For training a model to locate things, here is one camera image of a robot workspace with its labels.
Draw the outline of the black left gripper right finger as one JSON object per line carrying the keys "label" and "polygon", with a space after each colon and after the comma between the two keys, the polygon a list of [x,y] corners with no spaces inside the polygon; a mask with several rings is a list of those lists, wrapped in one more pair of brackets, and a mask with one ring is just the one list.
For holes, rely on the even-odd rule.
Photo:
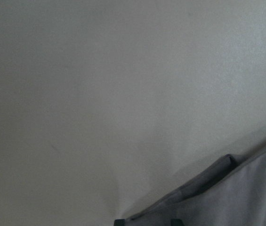
{"label": "black left gripper right finger", "polygon": [[170,220],[171,226],[183,226],[183,221],[181,219],[171,219]]}

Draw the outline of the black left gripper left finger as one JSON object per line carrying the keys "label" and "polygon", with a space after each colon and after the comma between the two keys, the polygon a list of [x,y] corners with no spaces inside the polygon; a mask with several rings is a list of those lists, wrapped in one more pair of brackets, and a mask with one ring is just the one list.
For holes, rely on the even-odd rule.
{"label": "black left gripper left finger", "polygon": [[113,226],[125,226],[125,219],[115,219]]}

